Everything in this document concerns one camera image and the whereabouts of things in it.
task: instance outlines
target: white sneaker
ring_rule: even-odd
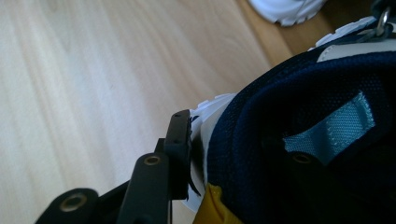
[[[292,26],[314,17],[327,0],[249,0],[256,11],[270,22]]]

